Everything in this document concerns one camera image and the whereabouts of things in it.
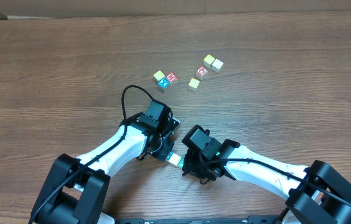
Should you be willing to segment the plain cream wooden block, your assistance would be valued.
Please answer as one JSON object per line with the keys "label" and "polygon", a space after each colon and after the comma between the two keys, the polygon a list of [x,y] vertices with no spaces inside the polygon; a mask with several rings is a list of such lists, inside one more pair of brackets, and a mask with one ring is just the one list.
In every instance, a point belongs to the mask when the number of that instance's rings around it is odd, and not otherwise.
{"label": "plain cream wooden block", "polygon": [[178,163],[179,163],[180,159],[181,159],[180,156],[178,156],[177,154],[173,153],[172,157],[169,160],[169,163],[174,165],[174,166],[178,166]]}

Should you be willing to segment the yellow green picture block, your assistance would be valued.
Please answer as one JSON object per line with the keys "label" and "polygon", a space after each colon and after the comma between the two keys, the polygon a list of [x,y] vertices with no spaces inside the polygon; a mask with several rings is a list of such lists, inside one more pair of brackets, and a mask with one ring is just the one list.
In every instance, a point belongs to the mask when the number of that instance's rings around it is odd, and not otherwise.
{"label": "yellow green picture block", "polygon": [[178,163],[178,167],[182,169],[183,166],[184,166],[184,158],[182,157]]}

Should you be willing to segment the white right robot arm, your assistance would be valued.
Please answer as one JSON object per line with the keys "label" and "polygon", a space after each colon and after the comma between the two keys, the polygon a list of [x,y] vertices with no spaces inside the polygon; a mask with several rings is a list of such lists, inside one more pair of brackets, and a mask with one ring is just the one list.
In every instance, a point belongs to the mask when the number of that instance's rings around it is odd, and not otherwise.
{"label": "white right robot arm", "polygon": [[285,200],[282,223],[351,223],[351,183],[331,165],[309,167],[261,156],[227,139],[183,140],[183,170],[202,184],[226,176],[262,187]]}

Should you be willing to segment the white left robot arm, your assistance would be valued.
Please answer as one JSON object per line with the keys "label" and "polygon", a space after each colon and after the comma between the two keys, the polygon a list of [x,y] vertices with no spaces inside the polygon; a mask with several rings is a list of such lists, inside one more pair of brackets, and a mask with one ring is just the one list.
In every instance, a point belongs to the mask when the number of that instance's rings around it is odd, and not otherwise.
{"label": "white left robot arm", "polygon": [[166,160],[180,121],[168,116],[149,126],[144,113],[122,121],[119,130],[96,149],[52,164],[30,215],[30,223],[115,223],[103,213],[112,176],[132,159],[151,155]]}

